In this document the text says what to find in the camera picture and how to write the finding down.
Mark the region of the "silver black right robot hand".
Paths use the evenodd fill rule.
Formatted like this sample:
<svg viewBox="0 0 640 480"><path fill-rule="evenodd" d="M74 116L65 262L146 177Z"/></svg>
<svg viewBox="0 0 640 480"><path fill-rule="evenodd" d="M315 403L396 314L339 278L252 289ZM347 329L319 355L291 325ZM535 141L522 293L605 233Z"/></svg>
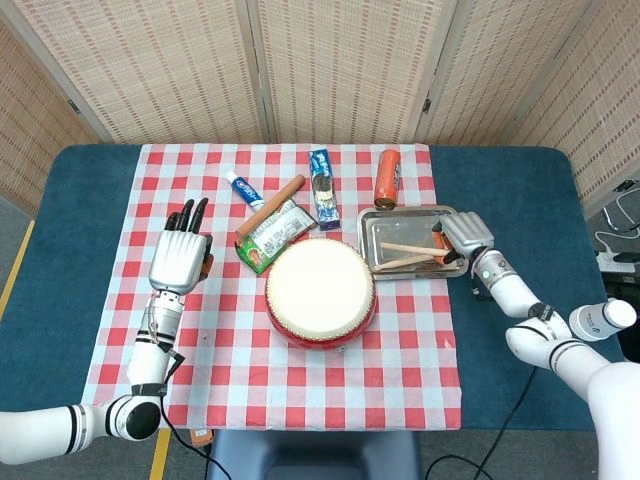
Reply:
<svg viewBox="0 0 640 480"><path fill-rule="evenodd" d="M449 252L442 257L444 264L459 258L473 260L477 255L494 247L494 236L476 212L458 212L440 215L432 232L446 238Z"/></svg>

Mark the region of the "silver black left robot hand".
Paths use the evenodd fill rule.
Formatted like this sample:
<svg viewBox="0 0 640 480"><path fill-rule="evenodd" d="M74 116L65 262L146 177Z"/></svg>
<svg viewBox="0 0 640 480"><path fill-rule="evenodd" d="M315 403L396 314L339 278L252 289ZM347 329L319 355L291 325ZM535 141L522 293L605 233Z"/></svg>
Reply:
<svg viewBox="0 0 640 480"><path fill-rule="evenodd" d="M149 282L156 291L184 296L204 280L213 256L210 233L202 234L208 198L197 205L189 199L180 211L172 212L161 231L149 270Z"/></svg>

